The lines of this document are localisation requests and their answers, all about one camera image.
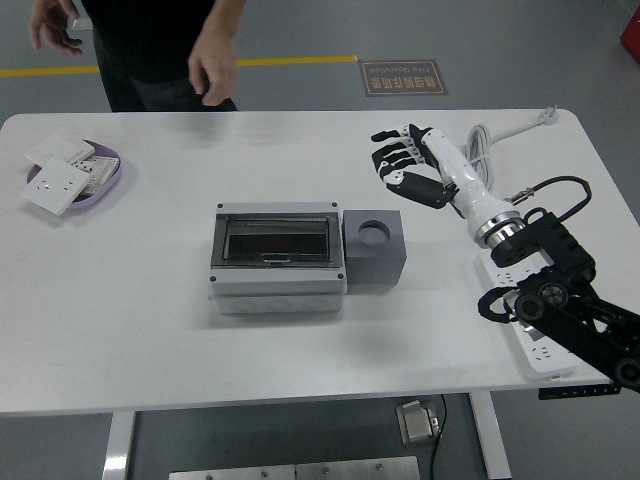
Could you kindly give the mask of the person's left hand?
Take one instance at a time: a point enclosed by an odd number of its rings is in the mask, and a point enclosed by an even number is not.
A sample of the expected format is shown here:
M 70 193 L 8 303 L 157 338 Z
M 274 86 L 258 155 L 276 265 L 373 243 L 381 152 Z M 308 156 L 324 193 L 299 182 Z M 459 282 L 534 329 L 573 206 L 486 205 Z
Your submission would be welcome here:
M 238 67 L 235 42 L 230 37 L 202 32 L 188 59 L 189 81 L 207 107 L 230 99 L 236 90 Z

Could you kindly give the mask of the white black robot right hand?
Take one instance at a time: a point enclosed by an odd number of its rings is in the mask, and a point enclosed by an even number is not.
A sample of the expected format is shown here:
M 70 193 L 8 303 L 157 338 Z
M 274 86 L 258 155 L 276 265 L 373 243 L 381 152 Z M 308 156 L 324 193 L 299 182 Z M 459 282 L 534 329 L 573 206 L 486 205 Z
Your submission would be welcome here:
M 470 161 L 440 130 L 409 124 L 378 132 L 371 140 L 381 145 L 371 158 L 388 190 L 434 209 L 451 204 L 468 221 L 477 243 L 484 242 L 500 217 L 517 214 L 510 203 L 489 192 Z

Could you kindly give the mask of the person's right hand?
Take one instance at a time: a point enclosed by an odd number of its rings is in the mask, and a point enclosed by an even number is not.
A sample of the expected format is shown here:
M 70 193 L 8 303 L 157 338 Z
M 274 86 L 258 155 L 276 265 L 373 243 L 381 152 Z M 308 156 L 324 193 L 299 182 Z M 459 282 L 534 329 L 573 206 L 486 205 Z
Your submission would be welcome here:
M 67 56 L 80 56 L 83 42 L 72 38 L 68 22 L 77 20 L 79 11 L 70 0 L 37 0 L 32 6 L 28 33 L 34 50 L 44 44 Z

